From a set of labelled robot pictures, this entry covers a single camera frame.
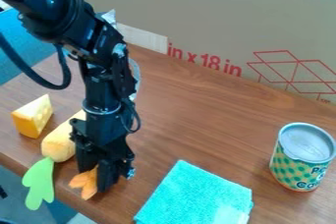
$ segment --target tin can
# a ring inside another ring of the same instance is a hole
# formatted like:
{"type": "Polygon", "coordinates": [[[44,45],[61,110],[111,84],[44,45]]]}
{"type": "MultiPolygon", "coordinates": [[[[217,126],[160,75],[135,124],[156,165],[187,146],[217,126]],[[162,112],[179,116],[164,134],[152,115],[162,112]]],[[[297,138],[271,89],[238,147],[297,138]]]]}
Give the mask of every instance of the tin can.
{"type": "Polygon", "coordinates": [[[336,155],[334,139],[317,126],[292,123],[278,135],[269,168],[285,188],[309,192],[321,183],[336,155]]]}

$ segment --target wooden table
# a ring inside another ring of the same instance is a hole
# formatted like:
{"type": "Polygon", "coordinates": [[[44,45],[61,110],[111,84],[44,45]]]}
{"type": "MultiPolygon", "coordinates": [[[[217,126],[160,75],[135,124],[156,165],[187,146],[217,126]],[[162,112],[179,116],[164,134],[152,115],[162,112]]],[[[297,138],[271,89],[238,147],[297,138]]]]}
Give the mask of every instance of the wooden table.
{"type": "MultiPolygon", "coordinates": [[[[175,162],[184,159],[251,188],[251,224],[335,223],[335,164],[312,193],[281,187],[267,165],[277,133],[287,123],[310,122],[336,136],[336,107],[137,47],[131,56],[142,71],[137,105],[143,127],[129,137],[137,175],[84,201],[68,187],[77,174],[72,159],[56,165],[56,197],[98,223],[132,223],[175,162]]],[[[41,158],[40,140],[81,109],[84,85],[77,64],[69,64],[74,78],[66,90],[45,89],[25,76],[0,87],[0,163],[20,176],[41,158]],[[10,112],[46,92],[55,113],[41,138],[20,136],[10,112]]],[[[50,81],[61,81],[56,57],[35,68],[50,81]]]]}

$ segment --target cheese wedge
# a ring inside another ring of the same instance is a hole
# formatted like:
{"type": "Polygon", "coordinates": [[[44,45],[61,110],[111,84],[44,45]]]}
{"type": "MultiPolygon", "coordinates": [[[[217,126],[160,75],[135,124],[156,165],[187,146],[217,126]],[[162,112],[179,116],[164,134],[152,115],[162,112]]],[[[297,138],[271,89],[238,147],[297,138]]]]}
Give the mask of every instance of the cheese wedge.
{"type": "Polygon", "coordinates": [[[12,112],[17,130],[27,137],[37,139],[52,114],[48,94],[42,95],[12,112]]]}

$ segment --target cardboard box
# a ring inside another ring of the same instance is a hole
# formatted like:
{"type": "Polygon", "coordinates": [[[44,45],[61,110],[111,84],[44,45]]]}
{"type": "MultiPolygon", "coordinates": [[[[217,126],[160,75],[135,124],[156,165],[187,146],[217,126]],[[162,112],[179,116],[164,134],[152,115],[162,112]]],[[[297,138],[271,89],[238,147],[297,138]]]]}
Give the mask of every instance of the cardboard box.
{"type": "Polygon", "coordinates": [[[336,102],[336,0],[87,0],[167,35],[168,54],[336,102]]]}

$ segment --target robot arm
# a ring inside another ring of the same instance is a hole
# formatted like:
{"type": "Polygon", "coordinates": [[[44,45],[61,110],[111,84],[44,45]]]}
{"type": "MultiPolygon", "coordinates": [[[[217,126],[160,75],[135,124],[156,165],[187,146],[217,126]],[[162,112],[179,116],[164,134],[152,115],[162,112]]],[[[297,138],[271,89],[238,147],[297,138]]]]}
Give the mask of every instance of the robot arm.
{"type": "MultiPolygon", "coordinates": [[[[120,175],[131,177],[135,156],[126,144],[126,136],[140,128],[140,117],[129,98],[136,92],[136,81],[123,36],[84,0],[4,1],[20,12],[19,20],[29,33],[56,45],[62,66],[66,65],[62,46],[77,56],[85,84],[86,120],[71,122],[71,138],[76,143],[80,172],[98,165],[100,192],[116,183],[120,175]],[[131,130],[134,119],[138,126],[131,130]]],[[[19,62],[19,67],[22,65],[6,41],[0,47],[16,64],[19,62]]]]}

